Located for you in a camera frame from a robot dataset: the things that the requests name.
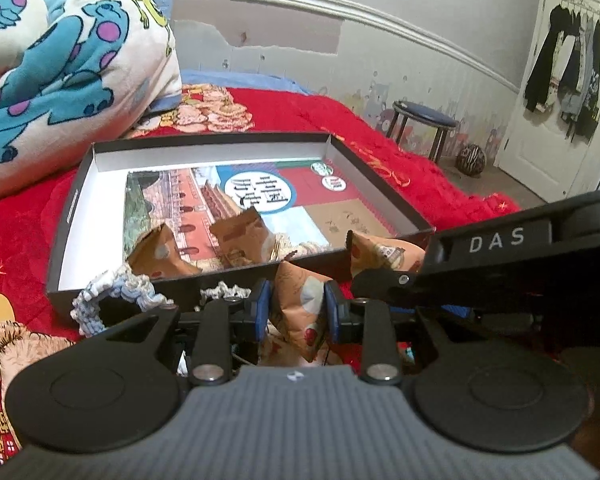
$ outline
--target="crocheted yarn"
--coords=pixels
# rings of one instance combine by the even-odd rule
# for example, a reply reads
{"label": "crocheted yarn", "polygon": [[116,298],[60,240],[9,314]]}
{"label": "crocheted yarn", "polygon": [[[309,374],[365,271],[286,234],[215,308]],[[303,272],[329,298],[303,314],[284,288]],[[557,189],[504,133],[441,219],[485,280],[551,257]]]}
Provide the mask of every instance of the crocheted yarn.
{"label": "crocheted yarn", "polygon": [[80,325],[80,335],[91,337],[106,329],[100,319],[100,301],[106,297],[135,303],[142,312],[173,306],[172,300],[156,294],[148,276],[136,276],[124,263],[118,269],[107,270],[91,280],[74,299],[71,317]]}
{"label": "crocheted yarn", "polygon": [[200,289],[200,306],[204,306],[209,300],[219,300],[220,298],[248,298],[251,294],[250,288],[240,288],[237,285],[229,288],[225,282],[219,282],[216,288]]}

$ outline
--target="zebra print ball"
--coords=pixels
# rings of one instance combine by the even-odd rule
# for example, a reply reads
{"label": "zebra print ball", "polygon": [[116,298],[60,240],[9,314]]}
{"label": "zebra print ball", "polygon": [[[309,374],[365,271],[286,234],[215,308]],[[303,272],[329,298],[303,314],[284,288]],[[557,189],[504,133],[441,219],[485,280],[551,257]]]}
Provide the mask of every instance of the zebra print ball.
{"label": "zebra print ball", "polygon": [[477,144],[465,146],[456,157],[456,168],[467,176],[480,175],[486,164],[484,151]]}

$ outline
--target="stitch print blanket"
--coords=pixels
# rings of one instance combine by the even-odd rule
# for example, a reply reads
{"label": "stitch print blanket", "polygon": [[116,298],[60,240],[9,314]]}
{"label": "stitch print blanket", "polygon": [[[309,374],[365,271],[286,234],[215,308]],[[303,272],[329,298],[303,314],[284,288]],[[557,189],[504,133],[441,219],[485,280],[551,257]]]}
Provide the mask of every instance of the stitch print blanket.
{"label": "stitch print blanket", "polygon": [[0,196],[178,96],[174,46],[152,0],[0,0]]}

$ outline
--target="brown paper pouch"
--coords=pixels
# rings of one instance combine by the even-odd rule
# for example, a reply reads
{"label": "brown paper pouch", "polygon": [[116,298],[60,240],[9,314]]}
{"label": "brown paper pouch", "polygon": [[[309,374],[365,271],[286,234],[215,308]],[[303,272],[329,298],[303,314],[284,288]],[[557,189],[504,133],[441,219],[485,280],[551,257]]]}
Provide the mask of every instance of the brown paper pouch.
{"label": "brown paper pouch", "polygon": [[417,245],[392,238],[363,235],[357,231],[347,234],[347,249],[351,255],[351,276],[365,269],[418,270],[425,251]]}
{"label": "brown paper pouch", "polygon": [[271,258],[275,236],[254,207],[219,219],[209,230],[232,267],[263,264]]}
{"label": "brown paper pouch", "polygon": [[300,355],[298,348],[287,342],[271,322],[267,323],[267,333],[260,345],[259,354],[259,366],[297,368],[342,364],[340,356],[336,352],[330,351],[330,347],[326,341],[318,349],[314,361],[311,363],[307,362]]}
{"label": "brown paper pouch", "polygon": [[180,257],[176,240],[167,224],[151,229],[139,238],[126,262],[134,274],[145,274],[151,279],[200,273],[200,269]]}
{"label": "brown paper pouch", "polygon": [[309,362],[314,360],[327,332],[322,300],[324,283],[329,280],[289,262],[280,262],[274,280],[269,319]]}

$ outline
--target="round label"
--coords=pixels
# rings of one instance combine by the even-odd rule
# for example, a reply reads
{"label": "round label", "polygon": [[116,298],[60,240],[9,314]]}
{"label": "round label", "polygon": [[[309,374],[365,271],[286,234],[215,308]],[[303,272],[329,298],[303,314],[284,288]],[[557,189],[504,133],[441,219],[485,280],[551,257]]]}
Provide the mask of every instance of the round label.
{"label": "round label", "polygon": [[259,213],[283,209],[291,200],[289,184],[265,171],[244,171],[224,184],[224,192],[242,209],[254,206]]}
{"label": "round label", "polygon": [[325,176],[322,185],[329,191],[344,191],[347,187],[347,183],[339,176]]}
{"label": "round label", "polygon": [[333,174],[333,168],[324,162],[314,162],[311,165],[311,171],[320,176],[330,176]]}

